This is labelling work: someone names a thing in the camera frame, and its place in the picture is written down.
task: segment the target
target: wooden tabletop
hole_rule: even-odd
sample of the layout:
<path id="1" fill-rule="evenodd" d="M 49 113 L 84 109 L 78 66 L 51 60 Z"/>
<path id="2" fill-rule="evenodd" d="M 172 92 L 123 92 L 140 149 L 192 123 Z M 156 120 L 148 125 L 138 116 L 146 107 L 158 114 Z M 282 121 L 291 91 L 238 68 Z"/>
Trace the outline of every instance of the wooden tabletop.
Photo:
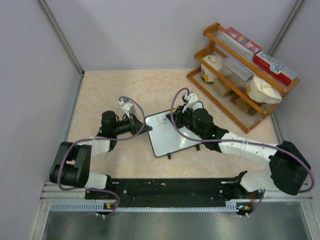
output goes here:
<path id="1" fill-rule="evenodd" d="M 264 143 L 276 143 L 277 139 L 270 119 L 266 119 L 253 131 L 245 134 L 234 122 L 216 107 L 186 77 L 189 68 L 133 69 L 87 71 L 77 102 L 69 141 L 94 137 L 101 126 L 101 114 L 107 110 L 122 116 L 120 96 L 137 101 L 145 115 L 168 110 L 176 92 L 188 87 L 203 102 L 214 123 L 240 136 Z M 182 104 L 181 98 L 176 105 Z M 142 119 L 136 107 L 138 119 Z M 129 137 L 129 134 L 118 138 Z M 210 178 L 234 177 L 241 171 L 257 171 L 263 167 L 242 157 L 221 154 L 200 146 L 172 154 L 172 159 L 155 157 L 144 133 L 128 141 L 118 142 L 111 152 L 91 159 L 91 172 L 108 174 L 112 178 Z"/>

